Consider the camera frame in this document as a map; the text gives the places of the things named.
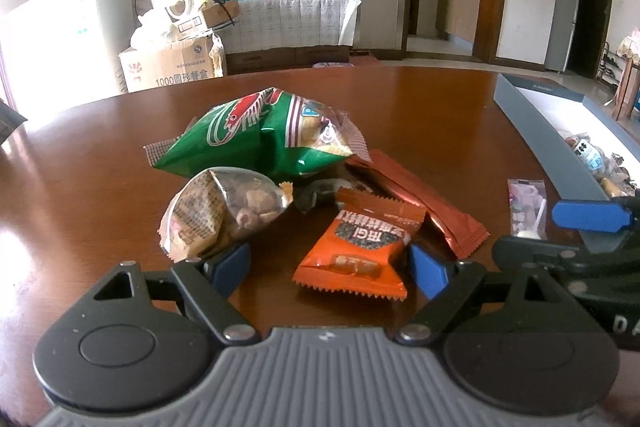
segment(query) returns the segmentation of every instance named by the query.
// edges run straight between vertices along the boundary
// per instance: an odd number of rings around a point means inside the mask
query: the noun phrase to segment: orange snack packet
[[[364,174],[390,196],[425,208],[458,259],[469,257],[489,237],[481,223],[453,206],[394,159],[381,150],[369,153],[370,162],[352,156],[347,165]]]
[[[405,299],[406,288],[391,266],[418,232],[425,209],[340,188],[343,207],[298,265],[293,281],[326,291]]]

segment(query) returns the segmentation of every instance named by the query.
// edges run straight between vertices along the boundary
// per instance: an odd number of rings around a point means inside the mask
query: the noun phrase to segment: kitchen counter
[[[463,41],[476,40],[480,0],[438,0],[436,29]]]

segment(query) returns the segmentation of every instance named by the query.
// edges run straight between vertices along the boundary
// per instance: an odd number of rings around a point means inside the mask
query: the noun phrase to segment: white refrigerator
[[[556,0],[549,46],[546,50],[545,68],[547,70],[561,72],[566,70],[571,44],[574,41],[579,3],[580,0]]]
[[[118,54],[135,28],[131,0],[30,0],[0,21],[8,84],[25,117],[127,92]]]

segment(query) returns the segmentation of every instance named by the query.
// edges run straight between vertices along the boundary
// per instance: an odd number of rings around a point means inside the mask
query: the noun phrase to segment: blue gripper pad
[[[433,299],[446,288],[449,274],[446,262],[430,256],[423,248],[415,243],[409,245],[409,272],[418,288],[429,299]]]
[[[551,211],[562,229],[616,233],[629,227],[633,213],[609,201],[559,201]]]
[[[231,296],[251,269],[251,249],[248,243],[232,247],[234,251],[221,261],[210,280],[211,285],[225,299]]]

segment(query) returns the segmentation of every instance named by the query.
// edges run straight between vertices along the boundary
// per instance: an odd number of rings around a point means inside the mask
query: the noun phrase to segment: open box
[[[564,142],[588,132],[607,156],[621,155],[631,179],[640,181],[640,145],[590,99],[565,87],[508,74],[498,76],[494,100],[511,120],[563,200],[607,201],[600,184]],[[580,232],[591,253],[615,250],[629,232]]]

